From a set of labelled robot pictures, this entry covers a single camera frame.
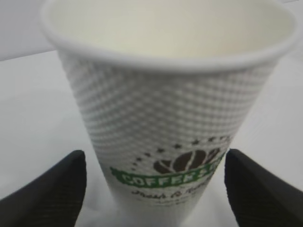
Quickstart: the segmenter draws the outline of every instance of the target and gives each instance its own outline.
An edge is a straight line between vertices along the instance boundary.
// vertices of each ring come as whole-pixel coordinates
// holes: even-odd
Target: green banner
[[[117,180],[123,184],[134,186],[137,188],[166,188],[172,186],[179,186],[186,183],[195,182],[215,171],[224,155],[220,156],[214,162],[203,165],[200,168],[190,170],[187,172],[165,175],[136,175],[114,168],[110,168],[112,174]]]

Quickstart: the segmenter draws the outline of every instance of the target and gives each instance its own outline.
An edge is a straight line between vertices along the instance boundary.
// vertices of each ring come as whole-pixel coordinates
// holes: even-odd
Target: white paper cup
[[[191,212],[299,36],[267,0],[49,0],[42,26],[116,202],[149,227]]]

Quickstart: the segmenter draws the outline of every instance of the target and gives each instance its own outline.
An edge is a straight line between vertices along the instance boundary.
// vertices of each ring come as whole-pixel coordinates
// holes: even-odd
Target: star graphic
[[[198,145],[200,143],[199,140],[195,139],[194,141],[191,142],[192,145]]]
[[[216,139],[216,137],[211,137],[208,139],[209,142],[213,142]]]
[[[176,144],[174,145],[174,148],[175,148],[175,149],[180,149],[180,148],[182,148],[182,146],[181,146],[180,144],[177,144],[177,143],[176,143]]]
[[[163,153],[165,150],[163,148],[158,148],[157,152],[158,153]]]

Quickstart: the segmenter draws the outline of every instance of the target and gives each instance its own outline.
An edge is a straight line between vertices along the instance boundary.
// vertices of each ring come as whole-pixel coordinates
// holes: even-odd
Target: printed logo
[[[209,138],[206,141],[209,143],[220,142],[226,144],[230,142],[230,137]],[[224,156],[226,148],[213,148],[211,150],[204,150],[201,147],[200,140],[191,142],[192,151],[180,154],[172,160],[160,159],[153,163],[153,168],[159,175],[138,175],[120,171],[111,167],[112,175],[116,179],[126,185],[137,188],[166,188],[172,186],[179,186],[195,182],[207,176],[211,176],[219,165]],[[174,149],[181,149],[181,144],[175,144]],[[159,148],[157,153],[164,153],[165,149]]]

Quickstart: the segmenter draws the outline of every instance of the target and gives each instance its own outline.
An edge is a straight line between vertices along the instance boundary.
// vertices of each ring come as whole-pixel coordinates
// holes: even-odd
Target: textured cup surface
[[[275,65],[173,76],[60,57],[117,202],[163,226],[195,206]]]

